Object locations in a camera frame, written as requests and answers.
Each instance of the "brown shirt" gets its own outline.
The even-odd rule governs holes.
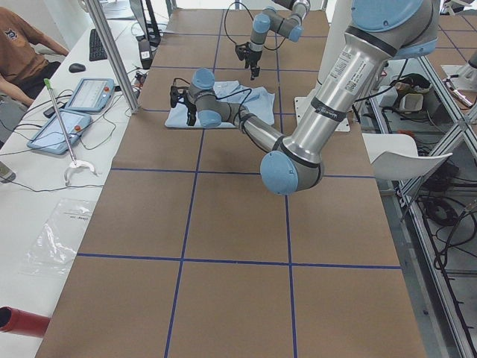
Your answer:
[[[19,85],[46,67],[46,59],[30,46],[40,42],[41,31],[4,7],[0,7],[0,31],[0,74],[5,80]]]

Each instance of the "cloth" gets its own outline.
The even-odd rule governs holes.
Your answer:
[[[39,43],[43,33],[4,7],[0,7],[0,31],[0,74],[5,80],[18,86],[48,65],[30,46]]]
[[[46,67],[38,75],[23,81],[19,87],[28,97],[35,99],[45,86],[44,79],[51,78],[60,65],[61,63],[56,61],[47,62]]]
[[[241,86],[238,81],[215,82],[214,84],[214,91],[217,98],[225,97],[247,88],[249,87]],[[237,93],[229,98],[222,99],[221,101],[242,103],[247,94],[248,92]],[[275,95],[273,93],[268,93],[264,87],[258,87],[252,89],[252,92],[244,102],[244,106],[263,122],[272,125],[275,123],[274,100]],[[169,116],[165,121],[165,126],[169,128],[200,128],[199,118],[194,127],[189,127],[186,122],[187,108],[183,104],[178,104],[175,108],[171,108]],[[218,128],[235,128],[235,126],[232,123],[222,123]]]

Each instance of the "black pants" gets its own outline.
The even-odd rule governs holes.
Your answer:
[[[48,65],[35,77],[29,78],[24,81],[22,84],[19,85],[20,89],[25,92],[25,94],[35,99],[40,92],[42,92],[43,87],[45,86],[45,82],[43,80],[45,78],[51,78],[51,76],[55,73],[58,67],[60,67],[59,62],[48,62]]]

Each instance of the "white desk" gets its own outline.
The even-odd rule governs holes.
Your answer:
[[[140,66],[136,39],[131,33],[133,22],[111,21],[110,27],[119,47],[124,67],[129,72]],[[115,78],[107,60],[89,62],[89,30],[80,38],[51,79],[56,94],[62,90],[73,90],[83,77]],[[70,73],[71,63],[82,63],[85,72]],[[35,104],[49,100],[44,89]],[[42,124],[46,118],[42,112],[45,105],[29,113],[22,123]],[[72,175],[72,185],[103,185],[110,170],[111,161],[119,147],[128,122],[128,107],[124,97],[108,112],[107,118],[117,126],[112,138],[95,150],[87,151],[79,142],[73,147],[78,159],[93,163],[100,172],[94,176],[86,170]],[[113,126],[100,119],[83,134],[83,141],[89,147],[104,140]],[[37,129],[19,130],[32,137]],[[12,134],[0,150],[0,154],[24,151],[27,140],[18,134]],[[16,182],[35,189],[52,189],[64,186],[63,173],[71,158],[50,156],[28,151],[14,155],[0,155],[0,160],[16,172]],[[22,258],[38,237],[51,212],[61,198],[96,201],[101,188],[66,189],[59,192],[35,193],[14,184],[0,184],[0,306],[11,306],[40,315],[51,316],[65,283],[64,279],[36,277],[19,273]],[[0,333],[0,356],[2,358],[34,357],[41,339]]]

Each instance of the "red cylinder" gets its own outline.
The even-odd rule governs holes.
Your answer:
[[[0,308],[0,332],[42,338],[50,318],[12,307]]]

